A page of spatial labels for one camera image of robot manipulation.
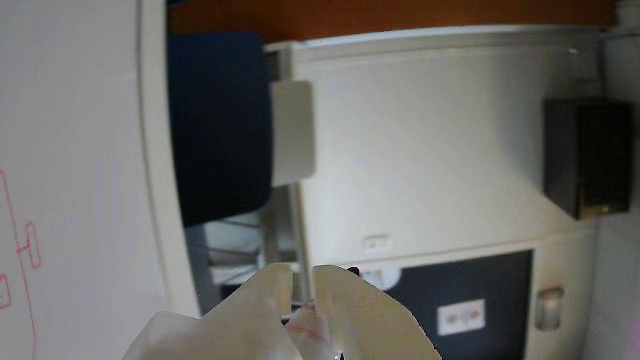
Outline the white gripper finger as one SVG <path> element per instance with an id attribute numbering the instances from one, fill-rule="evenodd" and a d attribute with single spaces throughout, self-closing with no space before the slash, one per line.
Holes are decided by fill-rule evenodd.
<path id="1" fill-rule="evenodd" d="M 300 360 L 282 317 L 292 309 L 293 271 L 274 263 L 256 272 L 199 319 L 158 312 L 126 360 Z"/>
<path id="2" fill-rule="evenodd" d="M 315 303 L 331 345 L 346 360 L 439 360 L 412 312 L 357 274 L 313 268 Z"/>

